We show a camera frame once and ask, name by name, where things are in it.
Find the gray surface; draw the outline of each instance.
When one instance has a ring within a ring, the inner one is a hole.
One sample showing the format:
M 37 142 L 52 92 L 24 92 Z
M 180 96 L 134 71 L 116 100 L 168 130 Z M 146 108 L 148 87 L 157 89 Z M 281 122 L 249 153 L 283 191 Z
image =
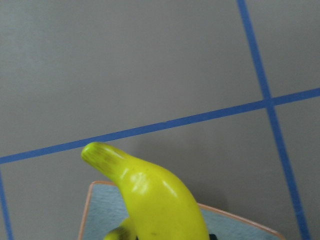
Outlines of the gray surface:
M 219 240 L 278 240 L 279 237 L 224 215 L 202 209 L 210 234 Z M 128 217 L 122 196 L 115 186 L 95 184 L 81 240 L 101 240 Z
M 235 1 L 0 4 L 0 156 L 262 99 Z M 272 95 L 318 88 L 319 3 L 248 9 Z M 313 239 L 318 109 L 276 108 Z M 169 168 L 199 202 L 300 239 L 265 110 L 112 144 Z M 15 240 L 77 237 L 88 186 L 105 179 L 80 151 L 1 165 Z
M 320 99 L 277 107 L 283 135 L 314 239 L 320 236 Z
M 320 1 L 247 3 L 272 95 L 318 88 Z
M 2 5 L 2 156 L 261 98 L 235 2 Z

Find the toy banana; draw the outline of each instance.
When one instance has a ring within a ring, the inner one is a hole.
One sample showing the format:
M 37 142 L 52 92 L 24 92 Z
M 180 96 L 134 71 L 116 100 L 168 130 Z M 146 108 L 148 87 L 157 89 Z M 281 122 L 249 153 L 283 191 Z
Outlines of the toy banana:
M 117 228 L 111 230 L 103 240 L 136 240 L 136 238 L 134 224 L 128 217 Z
M 167 169 L 103 142 L 85 146 L 81 157 L 117 185 L 139 240 L 209 240 L 196 200 Z

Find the yellow banana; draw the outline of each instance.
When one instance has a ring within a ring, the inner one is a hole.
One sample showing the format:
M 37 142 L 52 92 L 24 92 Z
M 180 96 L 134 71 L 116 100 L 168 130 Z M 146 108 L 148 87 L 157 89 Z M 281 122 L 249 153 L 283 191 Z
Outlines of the yellow banana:
M 136 240 L 134 223 L 128 217 L 117 228 L 111 230 L 103 240 Z
M 196 200 L 167 169 L 103 142 L 81 156 L 118 186 L 139 240 L 209 240 Z

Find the banana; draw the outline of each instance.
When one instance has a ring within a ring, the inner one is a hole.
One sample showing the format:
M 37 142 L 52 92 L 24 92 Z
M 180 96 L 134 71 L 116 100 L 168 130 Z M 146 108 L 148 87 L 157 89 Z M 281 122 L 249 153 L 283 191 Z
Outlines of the banana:
M 111 230 L 103 240 L 136 240 L 136 238 L 134 224 L 128 217 L 117 228 Z
M 117 185 L 139 240 L 209 240 L 196 200 L 167 169 L 103 142 L 89 143 L 81 157 Z

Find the black object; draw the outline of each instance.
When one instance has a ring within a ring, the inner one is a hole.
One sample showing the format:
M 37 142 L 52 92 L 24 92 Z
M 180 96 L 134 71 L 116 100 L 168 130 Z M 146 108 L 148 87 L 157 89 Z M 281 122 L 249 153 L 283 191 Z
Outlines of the black object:
M 214 234 L 209 234 L 210 240 L 218 240 L 217 236 Z

